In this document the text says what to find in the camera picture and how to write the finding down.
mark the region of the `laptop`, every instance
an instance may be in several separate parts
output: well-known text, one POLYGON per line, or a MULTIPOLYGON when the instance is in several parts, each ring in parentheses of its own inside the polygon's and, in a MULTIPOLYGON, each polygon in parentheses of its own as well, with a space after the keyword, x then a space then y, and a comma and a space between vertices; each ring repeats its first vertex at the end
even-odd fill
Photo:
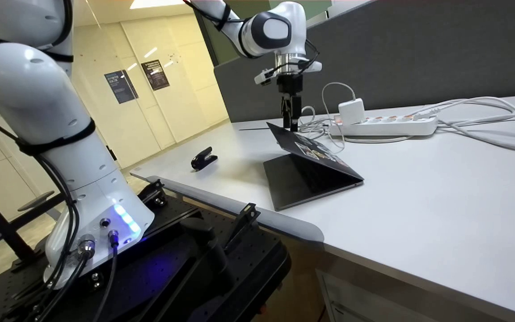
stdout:
POLYGON ((290 153, 263 163, 276 211, 363 184, 363 177, 325 145, 267 125, 279 146, 290 153))

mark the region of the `white power strip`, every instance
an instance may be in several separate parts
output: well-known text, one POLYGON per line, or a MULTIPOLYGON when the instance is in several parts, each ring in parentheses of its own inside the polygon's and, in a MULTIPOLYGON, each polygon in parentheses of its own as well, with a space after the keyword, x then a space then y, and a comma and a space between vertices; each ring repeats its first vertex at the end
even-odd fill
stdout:
POLYGON ((413 120, 407 116, 379 116, 366 118, 363 123, 341 125, 341 117, 335 116, 335 121, 329 125, 332 136, 426 136, 431 135, 437 128, 437 118, 413 120))

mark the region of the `white desk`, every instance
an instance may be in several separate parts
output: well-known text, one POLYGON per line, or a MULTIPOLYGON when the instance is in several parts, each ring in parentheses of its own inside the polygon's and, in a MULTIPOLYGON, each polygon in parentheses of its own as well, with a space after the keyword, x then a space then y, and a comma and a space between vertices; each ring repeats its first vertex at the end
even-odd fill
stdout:
MULTIPOLYGON (((515 104, 515 97, 509 101, 515 104)), ((441 116, 504 113, 462 106, 441 116)), ((333 254, 515 321, 515 152, 445 132, 391 144, 347 143, 339 156, 365 178, 363 186, 275 212, 262 163, 286 153, 269 130, 238 131, 265 126, 225 124, 131 174, 160 178, 170 190, 233 212, 256 203, 261 224, 323 242, 333 254), (208 146, 219 159, 194 172, 190 160, 208 146)), ((515 122, 475 130, 515 141, 505 135, 515 132, 515 122)), ((326 137, 319 141, 333 146, 326 137)))

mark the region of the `power adapter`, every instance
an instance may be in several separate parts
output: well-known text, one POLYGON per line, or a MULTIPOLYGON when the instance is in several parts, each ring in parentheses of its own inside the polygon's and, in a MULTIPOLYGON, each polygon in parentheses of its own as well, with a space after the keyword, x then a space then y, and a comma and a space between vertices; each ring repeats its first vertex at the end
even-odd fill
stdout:
POLYGON ((362 98, 342 102, 338 107, 344 126, 364 122, 365 116, 362 98))

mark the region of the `black metal platform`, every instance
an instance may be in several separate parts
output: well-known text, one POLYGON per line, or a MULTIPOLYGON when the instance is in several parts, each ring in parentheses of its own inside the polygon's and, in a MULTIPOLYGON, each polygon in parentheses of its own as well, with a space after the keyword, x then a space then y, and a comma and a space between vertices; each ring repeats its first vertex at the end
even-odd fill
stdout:
MULTIPOLYGON (((143 240, 131 250, 119 255, 116 278, 101 321, 135 321, 146 303, 155 295, 176 287, 177 273, 196 247, 184 234, 180 220, 200 216, 211 224, 220 242, 233 220, 195 208, 191 204, 167 196, 168 203, 155 212, 155 221, 143 240)), ((236 277, 235 287, 225 296, 215 297, 195 309, 188 321, 249 321, 260 306, 289 272, 291 259, 285 246, 271 233, 252 227, 241 243, 228 254, 229 265, 236 277)), ((6 271, 0 275, 0 316, 16 303, 16 294, 26 287, 42 284, 42 272, 47 261, 37 261, 18 273, 6 271)), ((96 290, 91 273, 108 275, 110 261, 80 277, 53 312, 51 321, 90 321, 102 298, 104 287, 96 290)))

